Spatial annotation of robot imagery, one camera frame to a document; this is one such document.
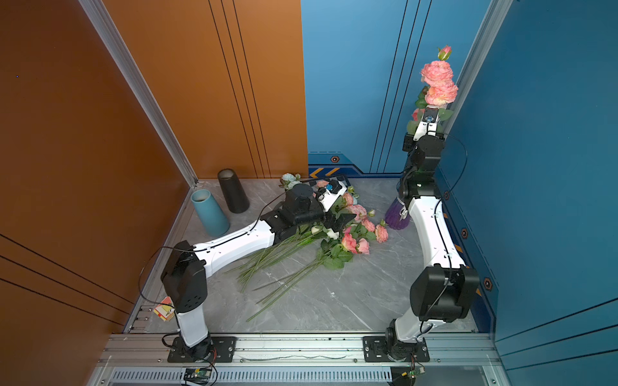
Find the left aluminium corner post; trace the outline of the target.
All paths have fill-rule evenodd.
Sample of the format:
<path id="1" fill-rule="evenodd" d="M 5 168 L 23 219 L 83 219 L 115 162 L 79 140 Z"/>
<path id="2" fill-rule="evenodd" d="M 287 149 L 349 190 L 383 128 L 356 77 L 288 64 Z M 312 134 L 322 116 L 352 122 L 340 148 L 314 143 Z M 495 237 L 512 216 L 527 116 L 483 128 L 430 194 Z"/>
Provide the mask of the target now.
<path id="1" fill-rule="evenodd" d="M 138 64 L 135 62 L 120 31 L 117 29 L 103 1 L 80 0 L 83 11 L 104 43 L 117 68 L 123 75 L 127 85 L 135 95 L 143 112 L 159 135 L 162 143 L 172 157 L 175 165 L 183 175 L 190 188 L 198 185 L 198 177 L 185 152 L 175 136 L 164 112 L 156 101 Z"/>

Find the teal ceramic vase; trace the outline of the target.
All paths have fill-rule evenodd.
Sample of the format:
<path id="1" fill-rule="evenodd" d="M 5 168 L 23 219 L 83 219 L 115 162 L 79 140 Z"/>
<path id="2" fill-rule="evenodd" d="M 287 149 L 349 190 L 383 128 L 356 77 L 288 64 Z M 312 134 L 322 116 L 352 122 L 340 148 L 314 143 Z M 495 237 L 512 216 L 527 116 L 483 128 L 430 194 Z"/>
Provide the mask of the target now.
<path id="1" fill-rule="evenodd" d="M 229 220 L 209 190 L 194 191 L 191 202 L 207 234 L 220 237 L 228 232 Z"/>

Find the pink double bloom stem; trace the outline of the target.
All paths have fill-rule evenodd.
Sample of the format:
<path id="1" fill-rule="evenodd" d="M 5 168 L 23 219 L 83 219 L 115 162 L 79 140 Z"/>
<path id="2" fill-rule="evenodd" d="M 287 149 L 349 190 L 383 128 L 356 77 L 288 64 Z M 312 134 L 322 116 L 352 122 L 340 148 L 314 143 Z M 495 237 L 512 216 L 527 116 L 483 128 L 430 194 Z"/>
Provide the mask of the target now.
<path id="1" fill-rule="evenodd" d="M 420 74 L 425 86 L 415 103 L 418 109 L 428 106 L 442 109 L 455 101 L 459 88 L 453 80 L 454 72 L 448 62 L 451 54 L 452 48 L 444 46 L 439 49 L 437 60 L 423 66 Z"/>

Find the green circuit board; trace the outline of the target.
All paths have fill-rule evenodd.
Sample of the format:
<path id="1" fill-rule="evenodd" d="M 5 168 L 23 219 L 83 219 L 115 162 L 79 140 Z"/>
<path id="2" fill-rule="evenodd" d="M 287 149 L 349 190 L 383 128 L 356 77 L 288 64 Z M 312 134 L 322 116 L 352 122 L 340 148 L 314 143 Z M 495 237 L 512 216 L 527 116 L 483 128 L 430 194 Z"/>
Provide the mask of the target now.
<path id="1" fill-rule="evenodd" d="M 426 368 L 421 365 L 419 368 L 410 368 L 401 374 L 401 377 L 410 381 L 415 381 L 419 376 L 426 372 Z"/>
<path id="2" fill-rule="evenodd" d="M 215 381 L 212 368 L 187 368 L 184 371 L 183 385 L 210 385 Z"/>

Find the aluminium front rail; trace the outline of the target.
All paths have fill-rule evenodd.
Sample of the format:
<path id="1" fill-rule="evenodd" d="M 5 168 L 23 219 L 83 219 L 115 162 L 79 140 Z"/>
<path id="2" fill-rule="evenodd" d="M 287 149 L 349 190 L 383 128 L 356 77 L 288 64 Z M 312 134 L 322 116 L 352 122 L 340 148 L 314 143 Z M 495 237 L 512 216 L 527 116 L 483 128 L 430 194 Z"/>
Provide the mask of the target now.
<path id="1" fill-rule="evenodd" d="M 291 365 L 331 366 L 367 365 L 362 338 L 370 332 L 330 333 L 231 333 L 212 337 L 234 336 L 236 349 L 231 363 L 217 367 Z M 95 365 L 97 367 L 173 367 L 192 363 L 168 363 L 169 339 L 164 344 L 162 334 L 111 335 Z M 500 366 L 501 359 L 492 340 L 486 334 L 433 333 L 425 336 L 431 360 L 427 367 Z"/>

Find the black white chessboard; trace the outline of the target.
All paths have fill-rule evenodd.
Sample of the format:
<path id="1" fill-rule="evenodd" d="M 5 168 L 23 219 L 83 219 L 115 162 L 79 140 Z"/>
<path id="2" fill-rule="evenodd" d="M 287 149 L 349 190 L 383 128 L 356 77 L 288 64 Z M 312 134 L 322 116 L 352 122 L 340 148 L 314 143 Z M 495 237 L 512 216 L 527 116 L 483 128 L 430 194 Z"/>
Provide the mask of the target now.
<path id="1" fill-rule="evenodd" d="M 309 185 L 313 188 L 320 190 L 326 190 L 336 192 L 339 190 L 338 186 L 348 187 L 350 185 L 349 180 L 344 175 L 332 175 L 309 182 Z"/>

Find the black cylindrical vase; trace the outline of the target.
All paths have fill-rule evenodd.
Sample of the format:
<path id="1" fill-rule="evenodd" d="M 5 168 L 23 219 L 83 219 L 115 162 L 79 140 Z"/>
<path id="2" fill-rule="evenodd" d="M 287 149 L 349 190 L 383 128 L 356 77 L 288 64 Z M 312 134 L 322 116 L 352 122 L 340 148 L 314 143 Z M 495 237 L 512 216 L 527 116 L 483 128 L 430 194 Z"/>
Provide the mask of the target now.
<path id="1" fill-rule="evenodd" d="M 220 170 L 217 179 L 230 212 L 240 214 L 249 209 L 249 199 L 233 169 Z"/>

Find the bunch of pink flowers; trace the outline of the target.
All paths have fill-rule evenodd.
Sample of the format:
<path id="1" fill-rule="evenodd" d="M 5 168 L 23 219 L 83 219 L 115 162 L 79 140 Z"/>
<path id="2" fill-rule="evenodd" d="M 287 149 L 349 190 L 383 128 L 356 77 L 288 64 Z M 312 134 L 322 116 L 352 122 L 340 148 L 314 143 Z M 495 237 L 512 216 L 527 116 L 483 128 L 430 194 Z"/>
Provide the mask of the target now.
<path id="1" fill-rule="evenodd" d="M 388 241 L 389 233 L 385 221 L 381 220 L 377 224 L 372 221 L 375 211 L 369 211 L 358 203 L 358 194 L 352 185 L 348 186 L 344 198 L 337 201 L 335 209 L 339 213 L 346 211 L 356 214 L 357 217 L 340 232 L 333 232 L 321 223 L 301 225 L 292 232 L 290 238 L 250 253 L 247 261 L 238 266 L 238 283 L 242 290 L 246 290 L 257 273 L 283 262 L 310 244 L 317 241 L 320 243 L 315 258 L 310 263 L 275 281 L 278 287 L 257 301 L 261 309 L 249 317 L 250 321 L 275 305 L 294 286 L 321 266 L 328 270 L 342 270 L 357 254 L 369 255 L 370 244 L 373 241 L 378 243 Z"/>

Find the left green circuit board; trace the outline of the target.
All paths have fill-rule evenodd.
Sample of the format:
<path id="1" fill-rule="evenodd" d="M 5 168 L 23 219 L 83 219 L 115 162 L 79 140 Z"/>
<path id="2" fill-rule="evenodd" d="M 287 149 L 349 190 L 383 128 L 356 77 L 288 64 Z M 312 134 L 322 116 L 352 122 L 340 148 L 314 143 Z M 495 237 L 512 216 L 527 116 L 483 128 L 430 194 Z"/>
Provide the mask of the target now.
<path id="1" fill-rule="evenodd" d="M 183 385 L 210 385 L 215 381 L 212 368 L 187 368 L 184 371 Z"/>

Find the pink rose stem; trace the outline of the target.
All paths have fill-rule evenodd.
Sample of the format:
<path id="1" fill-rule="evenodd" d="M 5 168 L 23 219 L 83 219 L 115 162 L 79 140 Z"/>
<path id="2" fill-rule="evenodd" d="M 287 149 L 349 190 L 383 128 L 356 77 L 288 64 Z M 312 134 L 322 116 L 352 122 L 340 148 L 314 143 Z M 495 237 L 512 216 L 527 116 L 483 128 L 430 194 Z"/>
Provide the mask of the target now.
<path id="1" fill-rule="evenodd" d="M 424 109 L 416 109 L 412 114 L 412 119 L 407 124 L 407 133 L 414 136 L 423 118 Z"/>

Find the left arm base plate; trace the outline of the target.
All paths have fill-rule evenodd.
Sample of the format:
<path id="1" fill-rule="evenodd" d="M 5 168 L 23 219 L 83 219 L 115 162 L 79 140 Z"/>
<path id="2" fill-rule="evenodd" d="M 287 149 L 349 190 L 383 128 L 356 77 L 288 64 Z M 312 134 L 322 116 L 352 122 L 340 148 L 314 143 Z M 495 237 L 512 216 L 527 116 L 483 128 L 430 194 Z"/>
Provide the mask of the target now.
<path id="1" fill-rule="evenodd" d="M 194 347 L 188 347 L 181 337 L 176 337 L 168 352 L 168 363 L 231 363 L 236 349 L 234 336 L 208 337 Z"/>

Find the blue purple glass vase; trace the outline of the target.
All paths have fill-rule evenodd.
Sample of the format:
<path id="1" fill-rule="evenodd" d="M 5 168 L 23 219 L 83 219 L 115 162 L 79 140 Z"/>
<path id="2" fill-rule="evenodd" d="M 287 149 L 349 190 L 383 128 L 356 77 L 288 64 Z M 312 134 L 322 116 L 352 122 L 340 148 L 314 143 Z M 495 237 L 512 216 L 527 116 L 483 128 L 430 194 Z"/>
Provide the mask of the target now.
<path id="1" fill-rule="evenodd" d="M 405 203 L 400 198 L 395 199 L 389 206 L 384 221 L 394 230 L 403 230 L 408 227 L 410 217 Z"/>

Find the right green circuit board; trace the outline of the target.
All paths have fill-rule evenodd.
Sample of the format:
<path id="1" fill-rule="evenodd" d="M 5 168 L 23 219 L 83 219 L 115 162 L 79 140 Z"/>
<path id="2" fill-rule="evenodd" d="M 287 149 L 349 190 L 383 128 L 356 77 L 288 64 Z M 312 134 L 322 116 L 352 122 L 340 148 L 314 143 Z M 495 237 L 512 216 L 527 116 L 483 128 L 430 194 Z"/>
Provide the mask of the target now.
<path id="1" fill-rule="evenodd" d="M 426 372 L 426 368 L 421 365 L 419 368 L 410 368 L 401 374 L 401 377 L 410 381 L 415 381 L 419 376 Z"/>

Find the red box left side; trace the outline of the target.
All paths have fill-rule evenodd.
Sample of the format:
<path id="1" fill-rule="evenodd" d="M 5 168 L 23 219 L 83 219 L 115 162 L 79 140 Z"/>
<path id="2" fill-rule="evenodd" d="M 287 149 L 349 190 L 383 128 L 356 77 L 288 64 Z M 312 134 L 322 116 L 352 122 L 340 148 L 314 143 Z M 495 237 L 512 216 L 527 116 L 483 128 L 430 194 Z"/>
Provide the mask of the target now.
<path id="1" fill-rule="evenodd" d="M 175 308 L 170 296 L 165 297 L 159 305 L 154 307 L 154 314 L 164 322 L 171 321 L 175 317 Z"/>

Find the aluminium corner post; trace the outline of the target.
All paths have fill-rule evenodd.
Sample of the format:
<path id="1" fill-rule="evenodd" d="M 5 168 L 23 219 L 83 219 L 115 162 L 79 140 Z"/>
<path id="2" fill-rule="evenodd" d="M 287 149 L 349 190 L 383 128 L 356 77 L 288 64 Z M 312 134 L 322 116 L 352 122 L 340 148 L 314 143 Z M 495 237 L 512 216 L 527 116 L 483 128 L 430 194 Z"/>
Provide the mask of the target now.
<path id="1" fill-rule="evenodd" d="M 156 101 L 138 64 L 135 62 L 120 31 L 117 29 L 103 1 L 80 0 L 83 11 L 104 43 L 117 68 L 123 75 L 127 85 L 135 95 L 143 112 L 159 135 L 162 143 L 172 157 L 175 165 L 183 175 L 190 188 L 198 185 L 198 177 L 185 152 L 175 136 L 164 112 Z"/>
<path id="2" fill-rule="evenodd" d="M 493 0 L 489 4 L 458 78 L 459 93 L 452 104 L 453 115 L 446 121 L 445 134 L 449 134 L 452 130 L 512 4 L 513 0 Z"/>

